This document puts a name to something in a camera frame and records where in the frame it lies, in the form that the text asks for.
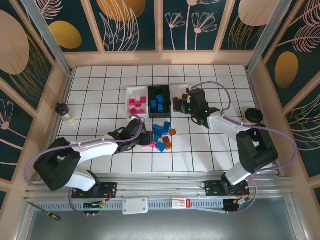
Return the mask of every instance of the lavender cable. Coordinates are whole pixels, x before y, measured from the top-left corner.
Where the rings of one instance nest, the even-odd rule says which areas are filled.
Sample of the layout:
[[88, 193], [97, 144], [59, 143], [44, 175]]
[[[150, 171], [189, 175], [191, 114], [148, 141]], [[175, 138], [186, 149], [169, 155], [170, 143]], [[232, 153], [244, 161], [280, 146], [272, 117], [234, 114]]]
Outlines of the lavender cable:
[[99, 138], [99, 139], [94, 139], [94, 140], [91, 140], [91, 141], [87, 141], [87, 142], [79, 142], [79, 143], [75, 143], [75, 144], [71, 144], [71, 145], [68, 145], [68, 146], [57, 146], [57, 147], [54, 147], [54, 148], [50, 148], [50, 149], [47, 149], [43, 152], [40, 152], [39, 154], [35, 155], [29, 162], [28, 164], [25, 166], [25, 169], [24, 169], [24, 174], [23, 174], [23, 177], [24, 177], [24, 180], [25, 182], [30, 185], [30, 186], [33, 186], [33, 187], [42, 187], [42, 186], [45, 186], [46, 184], [45, 183], [41, 183], [41, 184], [34, 184], [32, 183], [29, 179], [28, 179], [28, 171], [29, 171], [29, 168], [31, 167], [31, 165], [34, 163], [34, 161], [36, 161], [38, 158], [40, 158], [42, 155], [44, 154], [47, 154], [47, 153], [51, 153], [51, 152], [55, 152], [55, 151], [58, 151], [58, 150], [63, 150], [63, 149], [69, 149], [69, 148], [78, 148], [78, 147], [87, 147], [87, 146], [90, 146], [92, 144], [100, 144], [100, 143], [127, 143], [127, 142], [130, 142], [132, 140], [135, 140], [136, 138], [139, 137], [139, 135], [142, 133], [142, 130], [143, 130], [143, 122], [141, 120], [141, 118], [138, 116], [138, 115], [130, 115], [130, 118], [131, 117], [134, 117], [134, 118], [137, 118], [139, 119], [140, 121], [140, 129], [138, 131], [138, 133], [130, 138], [130, 139], [126, 139], [126, 140], [114, 140], [114, 139], [104, 139], [104, 138]]

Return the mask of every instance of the yellow circle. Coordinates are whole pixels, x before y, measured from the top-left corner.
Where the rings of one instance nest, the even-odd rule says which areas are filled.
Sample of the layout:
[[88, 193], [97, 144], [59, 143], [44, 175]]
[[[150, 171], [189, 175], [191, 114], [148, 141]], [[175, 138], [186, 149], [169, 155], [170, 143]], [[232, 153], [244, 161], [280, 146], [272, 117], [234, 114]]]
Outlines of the yellow circle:
[[55, 40], [66, 49], [76, 49], [82, 44], [80, 32], [66, 21], [55, 21], [49, 26]]
[[297, 56], [286, 51], [280, 55], [275, 65], [275, 82], [280, 88], [289, 87], [295, 80], [299, 68]]
[[0, 10], [0, 33], [0, 69], [11, 75], [22, 73], [30, 53], [24, 28], [13, 16]]
[[96, 0], [102, 12], [110, 19], [127, 22], [131, 19], [130, 12], [126, 14], [124, 4], [128, 11], [132, 9], [135, 17], [140, 17], [146, 9], [146, 0]]
[[269, 22], [281, 0], [241, 0], [239, 18], [248, 26], [264, 26]]

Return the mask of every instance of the orange block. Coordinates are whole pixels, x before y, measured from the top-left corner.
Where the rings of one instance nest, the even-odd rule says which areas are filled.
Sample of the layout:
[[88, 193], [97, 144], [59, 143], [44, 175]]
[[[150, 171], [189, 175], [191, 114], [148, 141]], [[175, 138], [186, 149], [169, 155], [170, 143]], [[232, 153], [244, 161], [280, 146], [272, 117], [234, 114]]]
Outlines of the orange block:
[[170, 136], [172, 137], [173, 135], [176, 135], [176, 134], [177, 134], [177, 131], [176, 131], [175, 129], [171, 129], [171, 130], [169, 131], [169, 134], [170, 134]]

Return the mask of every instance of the blue block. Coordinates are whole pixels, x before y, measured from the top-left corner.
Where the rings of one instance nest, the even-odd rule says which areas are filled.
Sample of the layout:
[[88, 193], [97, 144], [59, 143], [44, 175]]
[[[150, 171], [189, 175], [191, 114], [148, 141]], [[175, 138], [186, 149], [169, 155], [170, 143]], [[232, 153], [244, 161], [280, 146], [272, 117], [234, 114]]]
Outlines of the blue block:
[[163, 132], [164, 134], [168, 134], [168, 133], [169, 133], [169, 130], [170, 130], [170, 126], [171, 126], [171, 123], [168, 122], [168, 121], [166, 121], [166, 122], [164, 123], [162, 132]]
[[162, 129], [163, 129], [162, 126], [159, 126], [159, 125], [157, 125], [157, 124], [153, 125], [153, 130], [158, 130], [158, 131], [161, 131], [161, 132], [162, 132]]
[[165, 102], [165, 99], [162, 95], [158, 95], [155, 98], [158, 100], [159, 104], [163, 104]]
[[158, 142], [155, 145], [155, 148], [158, 149], [160, 152], [163, 152], [166, 149], [166, 145], [164, 145], [162, 142]]
[[151, 100], [150, 108], [151, 109], [157, 109], [157, 100]]
[[162, 104], [158, 104], [158, 112], [162, 113], [164, 111], [164, 106]]

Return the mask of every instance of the pink block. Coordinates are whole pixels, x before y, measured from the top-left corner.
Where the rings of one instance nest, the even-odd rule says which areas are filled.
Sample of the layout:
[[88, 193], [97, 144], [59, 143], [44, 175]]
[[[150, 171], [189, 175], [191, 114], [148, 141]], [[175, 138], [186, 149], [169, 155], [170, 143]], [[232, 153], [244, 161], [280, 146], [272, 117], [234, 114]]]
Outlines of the pink block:
[[130, 113], [131, 113], [131, 114], [137, 114], [137, 113], [138, 113], [138, 111], [137, 111], [137, 109], [132, 108], [132, 109], [130, 109]]
[[135, 102], [136, 101], [134, 99], [129, 99], [129, 106], [134, 106]]
[[147, 98], [146, 98], [145, 96], [142, 96], [142, 97], [140, 98], [140, 102], [141, 102], [142, 104], [146, 104], [146, 103], [147, 103]]
[[144, 109], [140, 109], [140, 110], [138, 110], [138, 114], [145, 114], [146, 112], [145, 112], [145, 110]]

